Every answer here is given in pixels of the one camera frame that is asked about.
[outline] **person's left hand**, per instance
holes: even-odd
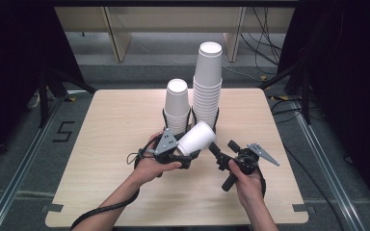
[[[158,132],[152,135],[149,140],[151,141],[154,137],[157,137],[164,132]],[[152,143],[149,148],[154,148],[155,142]],[[144,158],[138,162],[137,167],[134,169],[131,177],[134,177],[140,184],[152,181],[155,177],[160,175],[164,171],[170,171],[181,167],[181,163],[172,162],[168,164],[160,164],[154,158],[152,153],[146,152]]]

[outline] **tall cup stack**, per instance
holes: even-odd
[[[164,116],[167,127],[174,135],[186,131],[190,110],[186,82],[181,79],[170,80],[167,85]]]
[[[205,122],[215,126],[222,87],[222,47],[212,41],[199,47],[194,76],[193,111],[197,124]]]

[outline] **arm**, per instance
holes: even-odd
[[[105,207],[108,205],[113,205],[121,203],[129,199],[134,193],[142,186],[143,184],[152,181],[157,177],[161,172],[174,170],[181,167],[181,164],[178,162],[169,163],[169,164],[159,164],[153,158],[144,158],[140,160],[137,167],[134,171],[127,177],[127,179],[122,182],[122,184],[99,206]],[[82,222],[80,222],[73,231],[82,231],[82,230],[112,230],[117,219],[121,215],[125,207],[104,212],[101,214],[94,215],[89,217]]]
[[[236,188],[239,201],[248,214],[253,230],[278,230],[264,203],[259,173],[255,171],[251,175],[245,175],[233,160],[229,161],[229,167],[238,178]]]

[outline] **light wood table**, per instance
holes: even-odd
[[[74,145],[53,204],[49,227],[69,227],[80,215],[96,208],[133,170],[127,155],[137,152],[164,127],[165,90],[99,90]],[[189,90],[192,103],[193,91]],[[307,212],[282,146],[265,95],[259,89],[222,89],[217,145],[234,140],[242,147],[259,143],[280,167],[261,159],[267,181],[265,202],[276,223],[304,223]],[[224,192],[227,171],[218,170],[214,155],[205,149],[189,169],[165,172],[141,187],[139,197],[122,213],[116,226],[191,226],[249,224],[236,187]]]

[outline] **forearm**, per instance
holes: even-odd
[[[263,200],[244,206],[254,231],[278,230]]]
[[[142,183],[139,183],[135,177],[129,176],[103,203],[98,207],[106,207],[109,205],[114,205],[121,203],[123,201],[131,198],[135,192],[140,188]],[[125,207],[107,211],[89,217],[83,220],[79,225],[77,225],[73,231],[82,230],[112,230],[117,219],[121,215]]]

